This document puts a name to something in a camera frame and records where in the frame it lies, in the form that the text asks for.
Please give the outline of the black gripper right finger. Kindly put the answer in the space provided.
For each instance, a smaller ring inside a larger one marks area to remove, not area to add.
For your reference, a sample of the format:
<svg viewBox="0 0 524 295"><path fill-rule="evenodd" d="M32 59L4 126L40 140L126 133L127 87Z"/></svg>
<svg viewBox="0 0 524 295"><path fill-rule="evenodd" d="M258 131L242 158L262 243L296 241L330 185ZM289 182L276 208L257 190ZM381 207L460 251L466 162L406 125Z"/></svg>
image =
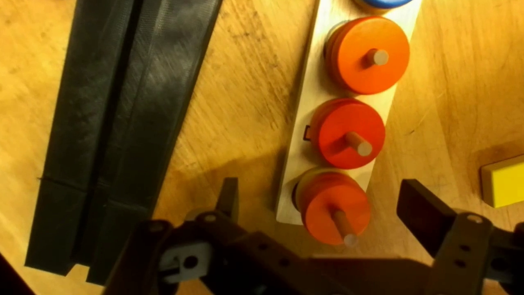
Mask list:
<svg viewBox="0 0 524 295"><path fill-rule="evenodd" d="M401 182L396 215L430 256L455 220L455 212L415 179Z"/></svg>

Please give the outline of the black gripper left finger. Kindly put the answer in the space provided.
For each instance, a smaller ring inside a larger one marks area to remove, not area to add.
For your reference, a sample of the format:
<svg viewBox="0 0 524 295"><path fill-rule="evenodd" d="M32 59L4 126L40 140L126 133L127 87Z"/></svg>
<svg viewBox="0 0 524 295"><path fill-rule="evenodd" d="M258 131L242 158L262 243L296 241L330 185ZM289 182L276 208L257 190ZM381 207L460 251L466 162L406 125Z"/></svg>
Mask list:
<svg viewBox="0 0 524 295"><path fill-rule="evenodd" d="M226 177L214 207L216 212L227 220L235 221L239 217L239 181L235 177Z"/></svg>

